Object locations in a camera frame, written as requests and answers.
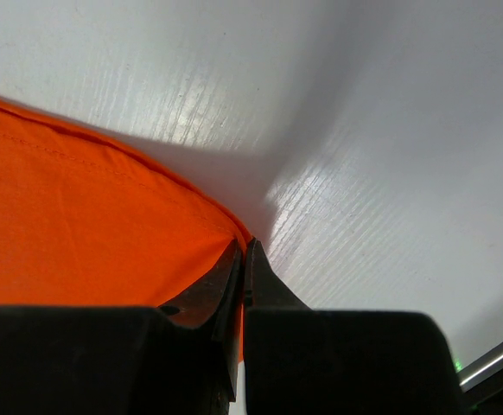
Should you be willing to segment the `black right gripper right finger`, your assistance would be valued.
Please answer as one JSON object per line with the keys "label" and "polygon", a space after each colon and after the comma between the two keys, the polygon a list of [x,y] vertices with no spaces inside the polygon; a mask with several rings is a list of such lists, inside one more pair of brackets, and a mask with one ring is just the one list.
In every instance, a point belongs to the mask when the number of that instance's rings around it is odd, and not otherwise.
{"label": "black right gripper right finger", "polygon": [[245,259],[250,414],[464,414],[448,343],[427,315],[313,310],[253,240]]}

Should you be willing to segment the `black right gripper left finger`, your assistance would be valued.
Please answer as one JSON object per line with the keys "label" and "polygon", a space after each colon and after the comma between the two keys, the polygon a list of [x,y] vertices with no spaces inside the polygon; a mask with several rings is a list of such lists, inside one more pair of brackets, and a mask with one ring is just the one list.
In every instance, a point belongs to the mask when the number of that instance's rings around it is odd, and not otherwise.
{"label": "black right gripper left finger", "polygon": [[157,307],[0,305],[0,414],[225,414],[242,252]]}

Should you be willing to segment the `orange t shirt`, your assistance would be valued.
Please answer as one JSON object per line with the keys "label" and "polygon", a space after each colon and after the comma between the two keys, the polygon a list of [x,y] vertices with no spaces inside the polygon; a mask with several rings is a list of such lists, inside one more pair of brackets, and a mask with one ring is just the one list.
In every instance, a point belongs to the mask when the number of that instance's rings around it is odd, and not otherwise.
{"label": "orange t shirt", "polygon": [[0,99],[0,304],[158,306],[251,238],[142,152]]}

